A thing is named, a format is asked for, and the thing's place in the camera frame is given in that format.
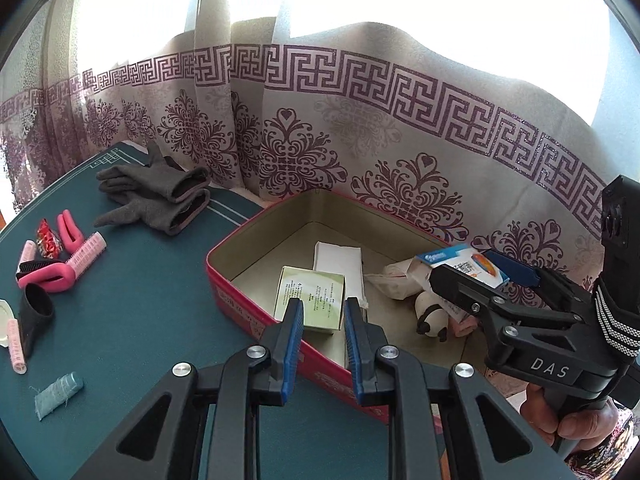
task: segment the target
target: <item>red plastic package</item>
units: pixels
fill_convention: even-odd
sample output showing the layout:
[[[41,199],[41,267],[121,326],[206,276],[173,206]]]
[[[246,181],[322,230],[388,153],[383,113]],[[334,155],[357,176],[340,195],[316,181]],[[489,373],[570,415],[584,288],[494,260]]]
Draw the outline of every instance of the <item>red plastic package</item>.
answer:
[[[40,220],[36,231],[36,244],[44,258],[55,260],[62,252],[62,242],[56,232],[49,227],[46,219]]]

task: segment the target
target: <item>white lid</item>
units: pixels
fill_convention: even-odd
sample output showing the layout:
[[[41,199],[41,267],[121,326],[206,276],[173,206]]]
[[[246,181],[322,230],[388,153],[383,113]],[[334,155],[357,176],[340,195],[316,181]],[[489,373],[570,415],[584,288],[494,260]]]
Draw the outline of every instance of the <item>white lid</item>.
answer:
[[[6,335],[6,322],[15,319],[14,311],[5,300],[0,300],[0,346],[7,348],[9,338]]]

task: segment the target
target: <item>sheer curtain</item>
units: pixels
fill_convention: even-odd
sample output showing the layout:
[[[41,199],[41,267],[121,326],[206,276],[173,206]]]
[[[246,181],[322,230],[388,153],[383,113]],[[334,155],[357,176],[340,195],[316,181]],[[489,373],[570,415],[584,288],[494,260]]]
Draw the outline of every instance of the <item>sheer curtain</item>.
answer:
[[[601,0],[51,0],[0,73],[0,195],[153,138],[222,186],[333,189],[589,287],[639,81]]]

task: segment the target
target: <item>hand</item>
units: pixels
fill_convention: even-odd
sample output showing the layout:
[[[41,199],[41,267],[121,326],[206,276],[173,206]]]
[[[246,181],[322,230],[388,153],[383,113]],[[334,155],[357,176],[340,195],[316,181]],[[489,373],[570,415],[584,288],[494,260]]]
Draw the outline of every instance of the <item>hand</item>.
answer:
[[[618,409],[611,399],[601,410],[570,413],[558,424],[558,417],[546,403],[541,386],[529,383],[527,400],[520,407],[520,415],[551,446],[556,433],[570,440],[579,440],[576,451],[589,450],[607,438],[618,423]]]

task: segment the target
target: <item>pink tin box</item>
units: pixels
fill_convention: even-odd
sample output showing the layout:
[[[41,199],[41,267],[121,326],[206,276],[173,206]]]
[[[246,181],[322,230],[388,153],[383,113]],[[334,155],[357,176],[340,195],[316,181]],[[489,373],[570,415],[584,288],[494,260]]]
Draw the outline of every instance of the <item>pink tin box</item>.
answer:
[[[222,240],[207,255],[216,304],[255,338],[273,318],[283,266],[313,268],[316,242],[362,249],[364,274],[445,244],[406,222],[327,190],[310,190],[265,209]],[[465,338],[439,342],[416,333],[414,298],[396,301],[365,280],[366,318],[385,329],[391,344],[424,362],[445,367],[463,359]],[[484,337],[469,338],[464,360],[484,370]],[[386,408],[360,408],[351,390],[344,332],[305,331],[298,372],[345,402],[386,422]]]

